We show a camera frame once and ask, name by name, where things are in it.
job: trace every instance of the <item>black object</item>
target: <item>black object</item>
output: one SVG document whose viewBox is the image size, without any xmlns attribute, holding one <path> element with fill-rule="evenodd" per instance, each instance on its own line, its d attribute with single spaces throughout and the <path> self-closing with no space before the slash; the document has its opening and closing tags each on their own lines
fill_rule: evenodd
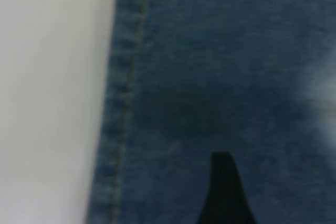
<svg viewBox="0 0 336 224">
<path fill-rule="evenodd" d="M 229 153 L 212 154 L 210 189 L 197 224 L 256 224 Z"/>
</svg>

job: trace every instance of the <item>stitched seam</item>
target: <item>stitched seam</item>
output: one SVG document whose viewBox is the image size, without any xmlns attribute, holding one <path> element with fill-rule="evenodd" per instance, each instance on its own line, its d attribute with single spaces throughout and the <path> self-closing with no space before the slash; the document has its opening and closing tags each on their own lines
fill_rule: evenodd
<svg viewBox="0 0 336 224">
<path fill-rule="evenodd" d="M 122 155 L 125 145 L 125 133 L 126 133 L 126 122 L 127 115 L 131 105 L 131 88 L 134 81 L 136 60 L 138 58 L 138 54 L 141 46 L 141 38 L 143 34 L 143 25 L 145 20 L 145 12 L 148 5 L 149 0 L 142 0 L 141 10 L 139 15 L 138 24 L 136 27 L 136 40 L 134 46 L 134 52 L 132 54 L 131 63 L 129 72 L 127 75 L 126 83 L 125 83 L 125 93 L 123 100 L 123 109 L 121 112 L 120 119 L 120 134 L 117 138 L 117 150 L 115 157 L 115 165 L 114 165 L 114 176 L 112 179 L 112 196 L 111 196 L 111 212 L 110 212 L 110 223 L 117 223 L 117 202 L 119 200 L 119 181 L 121 176 L 121 163 L 122 163 Z"/>
</svg>

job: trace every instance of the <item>denim fabric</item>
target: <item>denim fabric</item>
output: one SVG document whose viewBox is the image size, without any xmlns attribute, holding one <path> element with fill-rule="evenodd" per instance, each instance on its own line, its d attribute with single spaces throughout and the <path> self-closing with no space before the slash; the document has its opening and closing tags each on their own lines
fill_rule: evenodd
<svg viewBox="0 0 336 224">
<path fill-rule="evenodd" d="M 336 223 L 336 0 L 118 0 L 89 224 L 194 224 L 230 152 L 259 224 Z"/>
</svg>

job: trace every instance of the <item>white background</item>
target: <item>white background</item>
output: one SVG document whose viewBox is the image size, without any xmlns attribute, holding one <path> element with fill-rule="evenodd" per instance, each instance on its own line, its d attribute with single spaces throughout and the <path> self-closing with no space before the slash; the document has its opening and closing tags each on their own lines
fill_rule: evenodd
<svg viewBox="0 0 336 224">
<path fill-rule="evenodd" d="M 113 0 L 0 0 L 0 223 L 83 222 Z"/>
</svg>

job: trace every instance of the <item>jeans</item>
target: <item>jeans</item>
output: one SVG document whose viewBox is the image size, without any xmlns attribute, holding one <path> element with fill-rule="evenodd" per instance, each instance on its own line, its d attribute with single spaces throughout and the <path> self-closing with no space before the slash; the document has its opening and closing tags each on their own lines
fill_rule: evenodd
<svg viewBox="0 0 336 224">
<path fill-rule="evenodd" d="M 336 223 L 335 32 L 336 0 L 117 0 L 87 223 L 196 223 L 220 151 L 257 223 Z"/>
</svg>

